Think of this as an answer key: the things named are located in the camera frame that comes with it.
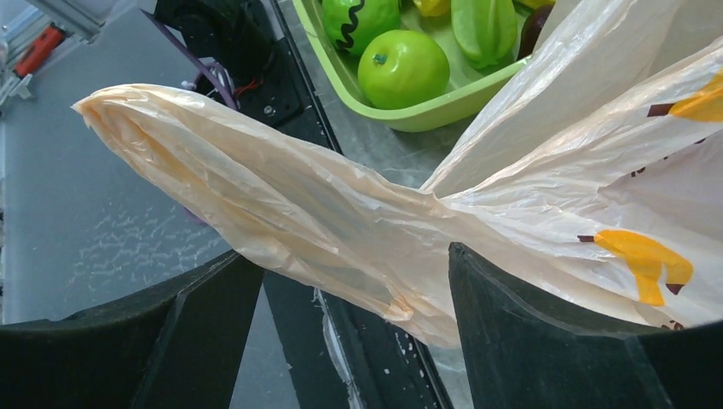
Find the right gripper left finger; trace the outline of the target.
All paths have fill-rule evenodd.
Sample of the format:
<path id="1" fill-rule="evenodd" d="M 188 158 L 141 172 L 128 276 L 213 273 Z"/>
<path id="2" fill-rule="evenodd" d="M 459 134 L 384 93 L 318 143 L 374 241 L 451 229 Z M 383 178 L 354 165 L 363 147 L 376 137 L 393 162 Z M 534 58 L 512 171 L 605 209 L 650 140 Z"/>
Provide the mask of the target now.
<path id="1" fill-rule="evenodd" d="M 235 252 L 63 320 L 1 328 L 4 408 L 226 408 L 264 271 Z"/>

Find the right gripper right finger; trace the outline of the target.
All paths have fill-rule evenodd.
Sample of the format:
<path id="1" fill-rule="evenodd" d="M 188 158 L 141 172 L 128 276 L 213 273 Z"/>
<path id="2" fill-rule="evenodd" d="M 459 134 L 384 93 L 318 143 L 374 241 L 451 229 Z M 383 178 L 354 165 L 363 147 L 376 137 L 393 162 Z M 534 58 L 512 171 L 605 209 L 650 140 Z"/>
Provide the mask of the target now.
<path id="1" fill-rule="evenodd" d="M 722 325 L 582 308 L 453 242 L 448 277 L 477 408 L 719 408 Z"/>

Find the translucent orange plastic bag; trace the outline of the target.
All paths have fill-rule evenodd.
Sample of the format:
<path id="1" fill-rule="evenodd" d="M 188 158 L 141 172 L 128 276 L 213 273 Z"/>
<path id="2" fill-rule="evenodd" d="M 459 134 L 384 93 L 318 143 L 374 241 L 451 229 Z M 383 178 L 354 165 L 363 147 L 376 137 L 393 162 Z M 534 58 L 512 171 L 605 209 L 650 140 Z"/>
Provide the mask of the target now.
<path id="1" fill-rule="evenodd" d="M 384 319 L 460 340 L 447 277 L 459 241 L 508 273 L 618 319 L 689 328 L 722 317 L 722 4 L 564 1 L 531 61 L 419 189 L 349 159 L 330 184 L 345 248 L 387 284 Z M 153 84 L 75 104 L 136 173 L 242 256 L 301 228 L 251 153 L 282 133 Z"/>

